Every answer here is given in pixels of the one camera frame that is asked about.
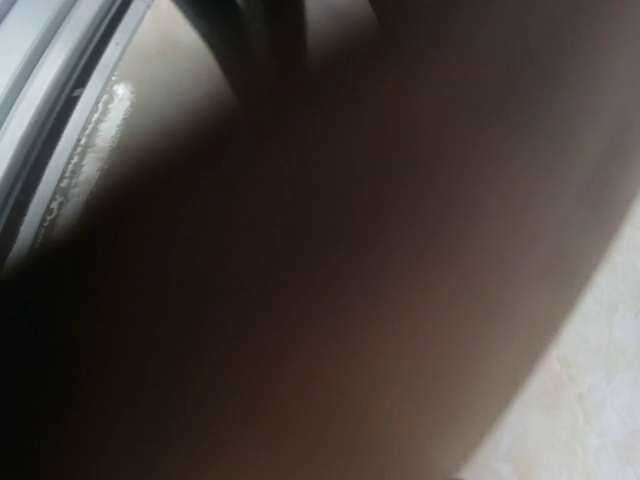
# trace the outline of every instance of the human skin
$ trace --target human skin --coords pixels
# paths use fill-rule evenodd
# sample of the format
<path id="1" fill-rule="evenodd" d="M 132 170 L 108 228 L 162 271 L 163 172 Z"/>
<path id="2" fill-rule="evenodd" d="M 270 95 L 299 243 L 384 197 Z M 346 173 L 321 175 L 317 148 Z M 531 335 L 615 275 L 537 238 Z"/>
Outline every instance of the human skin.
<path id="1" fill-rule="evenodd" d="M 443 3 L 158 148 L 17 274 L 70 266 L 43 475 L 455 474 L 636 192 L 640 4 Z"/>

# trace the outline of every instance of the floor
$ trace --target floor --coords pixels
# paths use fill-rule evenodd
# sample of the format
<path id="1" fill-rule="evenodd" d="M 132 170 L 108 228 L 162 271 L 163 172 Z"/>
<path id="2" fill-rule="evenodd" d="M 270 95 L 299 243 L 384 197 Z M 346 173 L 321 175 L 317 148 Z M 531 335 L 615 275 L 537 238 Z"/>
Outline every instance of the floor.
<path id="1" fill-rule="evenodd" d="M 313 60 L 373 28 L 364 0 L 307 0 Z M 86 134 L 73 219 L 110 160 L 178 135 L 204 102 L 235 108 L 220 69 L 169 0 L 155 0 Z M 640 203 L 566 328 L 461 476 L 469 480 L 640 477 Z"/>

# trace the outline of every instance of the beige tile floor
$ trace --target beige tile floor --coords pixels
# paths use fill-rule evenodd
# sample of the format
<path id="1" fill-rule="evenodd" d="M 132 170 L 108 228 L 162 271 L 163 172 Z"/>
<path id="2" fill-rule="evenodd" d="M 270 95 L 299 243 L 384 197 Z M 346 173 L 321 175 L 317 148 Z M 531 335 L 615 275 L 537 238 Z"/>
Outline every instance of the beige tile floor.
<path id="1" fill-rule="evenodd" d="M 307 0 L 313 58 L 370 29 L 364 0 Z M 156 0 L 92 127 L 86 199 L 109 159 L 189 128 L 203 102 L 233 106 L 220 69 L 169 0 Z M 510 410 L 470 459 L 469 480 L 640 478 L 640 203 Z"/>

